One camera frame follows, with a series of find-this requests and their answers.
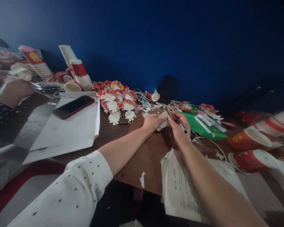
blue wall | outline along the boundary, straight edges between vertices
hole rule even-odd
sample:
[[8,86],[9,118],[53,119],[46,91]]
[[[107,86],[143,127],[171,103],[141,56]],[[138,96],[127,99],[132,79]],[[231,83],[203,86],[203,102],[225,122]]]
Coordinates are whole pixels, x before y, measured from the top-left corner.
[[54,71],[69,44],[92,80],[221,107],[265,77],[284,80],[284,5],[267,1],[0,0],[0,37],[44,50]]

smartphone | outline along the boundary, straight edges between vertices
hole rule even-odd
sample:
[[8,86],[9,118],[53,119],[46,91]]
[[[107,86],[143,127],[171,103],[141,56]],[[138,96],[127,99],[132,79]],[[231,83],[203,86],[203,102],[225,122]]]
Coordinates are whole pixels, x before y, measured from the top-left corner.
[[70,116],[73,116],[83,108],[93,104],[94,102],[95,100],[89,96],[81,96],[80,98],[77,98],[63,106],[60,106],[57,109],[54,109],[53,114],[65,120]]

blue cable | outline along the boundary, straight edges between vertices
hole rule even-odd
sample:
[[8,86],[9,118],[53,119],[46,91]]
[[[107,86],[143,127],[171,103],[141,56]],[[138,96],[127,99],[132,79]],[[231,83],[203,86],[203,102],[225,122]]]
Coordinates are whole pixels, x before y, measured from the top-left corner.
[[146,108],[150,108],[150,109],[156,109],[156,107],[149,107],[147,104],[151,101],[146,95],[145,93],[143,93],[140,89],[134,89],[133,90],[137,96],[137,99],[140,103],[142,103],[142,106],[146,109]]

white sleeve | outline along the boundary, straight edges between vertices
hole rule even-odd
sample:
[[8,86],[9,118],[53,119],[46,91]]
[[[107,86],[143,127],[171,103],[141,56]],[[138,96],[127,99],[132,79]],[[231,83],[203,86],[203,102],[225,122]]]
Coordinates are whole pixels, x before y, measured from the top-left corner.
[[8,226],[89,226],[112,179],[100,152],[78,158]]

phone screen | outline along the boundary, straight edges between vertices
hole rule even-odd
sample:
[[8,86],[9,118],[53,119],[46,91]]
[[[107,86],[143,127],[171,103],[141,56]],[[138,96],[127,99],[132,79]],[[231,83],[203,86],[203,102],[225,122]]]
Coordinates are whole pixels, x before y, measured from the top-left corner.
[[53,112],[54,114],[58,115],[60,118],[65,118],[71,113],[75,112],[77,109],[85,106],[88,103],[92,104],[94,101],[95,100],[89,96],[82,96],[55,109]]

